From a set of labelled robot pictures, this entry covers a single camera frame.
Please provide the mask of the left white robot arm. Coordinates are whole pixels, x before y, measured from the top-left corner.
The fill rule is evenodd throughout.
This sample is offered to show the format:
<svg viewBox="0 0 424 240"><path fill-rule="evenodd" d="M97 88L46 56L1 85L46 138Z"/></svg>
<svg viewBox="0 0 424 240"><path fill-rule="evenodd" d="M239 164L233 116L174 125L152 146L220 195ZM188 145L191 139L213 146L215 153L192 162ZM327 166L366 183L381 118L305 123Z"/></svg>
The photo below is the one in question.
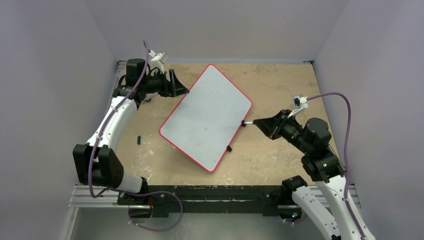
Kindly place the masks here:
<svg viewBox="0 0 424 240"><path fill-rule="evenodd" d="M136 204L146 203L149 199L146 179L125 172L115 153L116 148L130 119L148 96L158 94L175 98L189 92L173 69L164 70L160 60L129 59L125 75L118 80L99 127L86 143L73 148L78 181L90 188L97 186L127 192Z"/></svg>

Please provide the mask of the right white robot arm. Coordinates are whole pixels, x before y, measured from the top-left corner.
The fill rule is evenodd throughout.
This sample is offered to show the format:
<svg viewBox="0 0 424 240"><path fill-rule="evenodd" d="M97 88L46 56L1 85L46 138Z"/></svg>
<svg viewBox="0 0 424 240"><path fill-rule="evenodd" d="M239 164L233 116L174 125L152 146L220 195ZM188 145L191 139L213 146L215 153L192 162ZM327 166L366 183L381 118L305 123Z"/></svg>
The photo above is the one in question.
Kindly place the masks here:
<svg viewBox="0 0 424 240"><path fill-rule="evenodd" d="M269 139L284 138L304 154L302 167L315 182L328 206L317 200L299 175L282 182L282 200L297 204L327 240L374 240L375 236L366 226L349 193L347 172L331 151L329 142L332 135L328 123L313 117L301 125L290 113L288 109L281 110L275 116L255 119L252 124Z"/></svg>

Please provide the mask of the red framed whiteboard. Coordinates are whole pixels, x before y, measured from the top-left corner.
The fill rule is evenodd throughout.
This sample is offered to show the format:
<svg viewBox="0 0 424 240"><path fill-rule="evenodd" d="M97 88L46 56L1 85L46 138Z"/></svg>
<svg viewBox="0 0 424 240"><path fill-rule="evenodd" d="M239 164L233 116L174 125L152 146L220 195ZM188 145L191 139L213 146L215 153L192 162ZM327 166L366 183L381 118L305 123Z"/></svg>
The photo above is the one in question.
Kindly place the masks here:
<svg viewBox="0 0 424 240"><path fill-rule="evenodd" d="M159 135L207 172L214 172L251 99L214 64L209 64L159 128Z"/></svg>

